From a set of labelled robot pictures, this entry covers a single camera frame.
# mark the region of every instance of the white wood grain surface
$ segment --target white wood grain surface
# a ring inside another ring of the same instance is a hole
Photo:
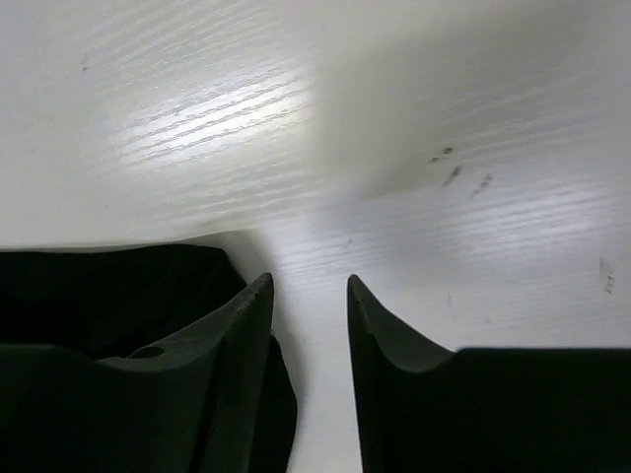
[[[629,24],[628,0],[4,2],[0,245],[197,237],[272,270],[290,470],[359,472],[351,273],[450,348],[631,344]]]

